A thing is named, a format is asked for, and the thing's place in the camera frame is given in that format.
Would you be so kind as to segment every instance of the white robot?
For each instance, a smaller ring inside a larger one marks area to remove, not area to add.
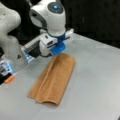
[[[31,7],[30,18],[42,30],[39,36],[20,47],[15,37],[8,36],[20,24],[20,16],[0,2],[0,47],[5,53],[3,59],[11,63],[15,72],[27,64],[24,53],[39,46],[41,56],[53,56],[62,52],[73,40],[73,29],[65,29],[65,10],[59,0],[41,0]]]

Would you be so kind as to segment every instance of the brown object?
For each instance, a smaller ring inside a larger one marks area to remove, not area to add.
[[[36,102],[52,102],[58,105],[74,64],[75,59],[68,54],[61,53],[53,57],[32,86],[28,96],[34,98]]]
[[[6,83],[6,84],[8,84],[8,83],[10,83],[11,81],[13,81],[15,79],[15,76],[10,76],[9,78],[7,78],[4,82]]]

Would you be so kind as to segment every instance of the gray table surface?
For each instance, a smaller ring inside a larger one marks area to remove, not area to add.
[[[0,86],[0,120],[118,120],[120,50],[75,34],[65,53],[75,57],[76,66],[60,105],[27,97],[51,59],[38,57]]]

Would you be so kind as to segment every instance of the table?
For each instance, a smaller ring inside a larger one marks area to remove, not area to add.
[[[59,106],[39,104],[28,91],[51,58],[38,57],[0,86],[1,120],[118,120],[120,50],[74,34],[65,53],[76,65]]]

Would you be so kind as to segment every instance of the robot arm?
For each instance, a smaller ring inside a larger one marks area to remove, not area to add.
[[[73,29],[66,32],[66,15],[60,0],[41,0],[30,10],[34,25],[44,29],[39,37],[41,56],[56,55],[65,48],[65,41],[73,39]]]

